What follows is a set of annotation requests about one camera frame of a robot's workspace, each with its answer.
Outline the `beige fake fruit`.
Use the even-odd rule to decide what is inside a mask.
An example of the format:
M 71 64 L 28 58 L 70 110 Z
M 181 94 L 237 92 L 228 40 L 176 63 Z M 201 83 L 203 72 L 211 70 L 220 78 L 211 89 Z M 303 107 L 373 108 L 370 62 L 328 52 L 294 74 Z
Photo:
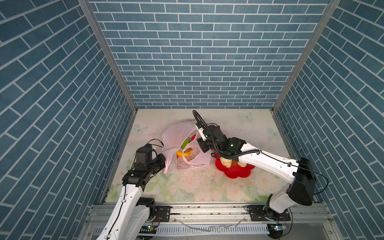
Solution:
M 220 158 L 220 162 L 226 168 L 230 168 L 232 166 L 232 160 L 230 159 Z

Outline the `yellow fake banana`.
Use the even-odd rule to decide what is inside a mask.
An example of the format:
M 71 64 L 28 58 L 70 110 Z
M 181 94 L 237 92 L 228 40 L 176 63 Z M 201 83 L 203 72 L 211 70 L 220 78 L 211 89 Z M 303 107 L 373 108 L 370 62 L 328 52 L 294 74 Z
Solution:
M 187 158 L 192 152 L 193 152 L 192 149 L 187 149 L 186 152 L 177 151 L 177 152 L 176 152 L 176 155 L 177 155 L 179 158 L 182 158 L 182 157 Z

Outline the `pink plastic bag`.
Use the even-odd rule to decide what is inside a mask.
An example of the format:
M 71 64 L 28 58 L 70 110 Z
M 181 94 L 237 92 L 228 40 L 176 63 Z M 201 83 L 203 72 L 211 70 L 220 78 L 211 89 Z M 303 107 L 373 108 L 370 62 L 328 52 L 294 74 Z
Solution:
M 162 134 L 162 154 L 166 158 L 163 173 L 208 167 L 211 151 L 202 151 L 197 141 L 199 137 L 195 121 L 184 121 L 168 127 Z

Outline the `pale yellow fake pear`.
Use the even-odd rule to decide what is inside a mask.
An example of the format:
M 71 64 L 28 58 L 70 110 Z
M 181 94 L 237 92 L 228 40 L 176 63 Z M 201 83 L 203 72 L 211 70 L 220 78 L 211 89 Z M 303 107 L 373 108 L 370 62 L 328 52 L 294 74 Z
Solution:
M 246 163 L 241 163 L 241 162 L 238 162 L 238 165 L 239 165 L 240 167 L 242 167 L 242 168 L 245 168 L 245 167 L 247 166 Z

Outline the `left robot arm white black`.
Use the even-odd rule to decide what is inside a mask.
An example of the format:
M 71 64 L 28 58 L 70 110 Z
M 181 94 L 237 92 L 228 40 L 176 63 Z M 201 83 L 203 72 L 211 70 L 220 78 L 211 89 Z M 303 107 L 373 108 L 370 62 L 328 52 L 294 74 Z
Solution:
M 136 150 L 133 166 L 122 178 L 120 197 L 99 240 L 137 239 L 142 226 L 156 213 L 155 200 L 142 194 L 151 177 L 165 166 L 165 156 L 158 154 L 153 145 L 147 143 Z

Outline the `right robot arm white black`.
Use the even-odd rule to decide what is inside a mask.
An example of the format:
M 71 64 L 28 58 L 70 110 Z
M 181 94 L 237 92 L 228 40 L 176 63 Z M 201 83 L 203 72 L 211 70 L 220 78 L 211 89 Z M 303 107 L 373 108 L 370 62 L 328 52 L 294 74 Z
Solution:
M 227 138 L 217 125 L 197 123 L 196 128 L 200 135 L 197 140 L 204 153 L 212 150 L 223 159 L 260 168 L 287 182 L 285 187 L 268 197 L 263 208 L 266 214 L 277 216 L 295 204 L 313 204 L 316 176 L 308 159 L 297 161 L 279 157 L 239 138 Z

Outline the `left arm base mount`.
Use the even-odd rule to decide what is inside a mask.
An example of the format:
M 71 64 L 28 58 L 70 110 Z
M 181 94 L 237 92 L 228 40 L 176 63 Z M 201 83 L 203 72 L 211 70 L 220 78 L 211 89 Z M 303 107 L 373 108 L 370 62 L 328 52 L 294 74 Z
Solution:
M 155 209 L 150 209 L 149 218 L 146 223 L 167 223 L 170 221 L 171 206 L 156 206 Z

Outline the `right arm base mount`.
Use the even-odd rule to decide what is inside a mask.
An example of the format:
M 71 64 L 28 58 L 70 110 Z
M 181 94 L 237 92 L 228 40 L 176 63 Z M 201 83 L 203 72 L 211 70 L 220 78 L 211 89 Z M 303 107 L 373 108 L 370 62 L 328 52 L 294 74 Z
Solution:
M 291 221 L 291 214 L 289 210 L 285 210 L 283 213 L 279 214 L 273 210 L 264 209 L 262 205 L 248 205 L 246 206 L 246 211 L 250 214 L 252 222 L 263 222 L 263 221 Z

